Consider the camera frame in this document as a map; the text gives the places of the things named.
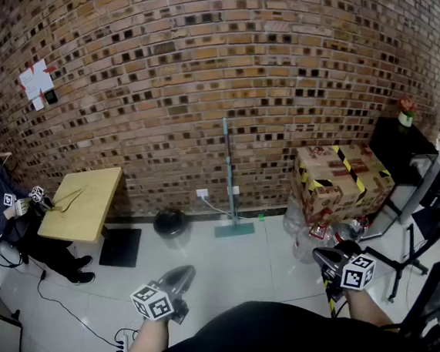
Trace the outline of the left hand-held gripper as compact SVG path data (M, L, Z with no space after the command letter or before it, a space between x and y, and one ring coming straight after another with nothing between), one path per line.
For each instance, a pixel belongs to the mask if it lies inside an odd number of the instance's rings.
M196 268L184 265L168 270L160 279L138 287L130 299L139 313L151 321L171 320L181 324L189 312L183 295L196 276Z

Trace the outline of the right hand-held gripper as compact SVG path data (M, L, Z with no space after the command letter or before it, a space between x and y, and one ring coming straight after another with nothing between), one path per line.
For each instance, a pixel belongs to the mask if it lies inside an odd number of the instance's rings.
M345 290L362 291L373 279L376 261L362 253L357 243L344 240L335 247L320 247L312 251L321 270L329 301L337 302Z

